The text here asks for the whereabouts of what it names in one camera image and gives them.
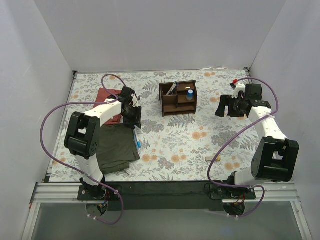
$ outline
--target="gray cloth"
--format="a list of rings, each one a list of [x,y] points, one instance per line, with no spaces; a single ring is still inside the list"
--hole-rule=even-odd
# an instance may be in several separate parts
[[[104,175],[128,169],[130,162],[140,159],[133,130],[123,124],[103,125],[96,158]]]

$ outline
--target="red cloth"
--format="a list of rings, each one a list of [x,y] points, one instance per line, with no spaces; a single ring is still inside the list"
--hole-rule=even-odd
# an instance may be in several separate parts
[[[108,89],[113,94],[120,94],[121,90]],[[109,94],[104,88],[99,88],[98,96],[96,97],[96,102],[102,103],[104,102],[111,94]],[[107,121],[104,125],[114,125],[120,123],[121,115],[115,116],[113,119]]]

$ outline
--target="floral tablecloth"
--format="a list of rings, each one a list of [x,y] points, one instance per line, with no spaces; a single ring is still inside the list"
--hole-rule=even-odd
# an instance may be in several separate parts
[[[246,76],[242,70],[217,71],[166,71],[119,73],[128,87],[140,95],[142,129],[141,159],[130,163],[125,171],[106,175],[109,182],[133,181],[199,181],[207,179],[209,162],[206,157],[216,152],[236,132],[250,124],[245,117],[217,117],[215,111],[220,95],[232,94],[229,83]],[[101,87],[103,74],[79,74],[75,80],[70,102],[94,102]],[[159,101],[159,83],[196,80],[198,92],[196,114],[162,117]],[[110,89],[122,89],[122,83],[113,76],[105,85]],[[56,157],[79,167],[75,157],[64,147],[69,119],[74,111],[85,112],[91,105],[70,105],[60,135]],[[251,165],[259,138],[254,128],[243,133],[220,155],[211,170],[216,180],[226,180],[235,170]],[[58,163],[53,164],[50,182],[79,182],[81,174]]]

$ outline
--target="white wall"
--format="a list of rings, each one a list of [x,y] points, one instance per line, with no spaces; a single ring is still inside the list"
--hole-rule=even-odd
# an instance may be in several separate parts
[[[276,120],[300,145],[293,180],[313,239],[320,239],[319,0],[286,1],[251,71],[275,88],[280,104]]]
[[[285,0],[35,0],[72,70],[252,65]]]
[[[49,163],[40,125],[66,102],[72,71],[33,0],[0,0],[0,32],[0,239],[17,240]],[[61,117],[60,111],[46,127],[50,151]]]

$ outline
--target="wooden organizer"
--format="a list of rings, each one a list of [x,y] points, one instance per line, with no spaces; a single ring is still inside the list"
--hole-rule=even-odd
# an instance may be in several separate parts
[[[196,81],[179,81],[179,86],[173,95],[166,95],[172,84],[174,83],[159,83],[159,100],[161,101],[162,117],[178,114],[195,114],[198,97]],[[191,101],[187,100],[188,90],[193,90]]]

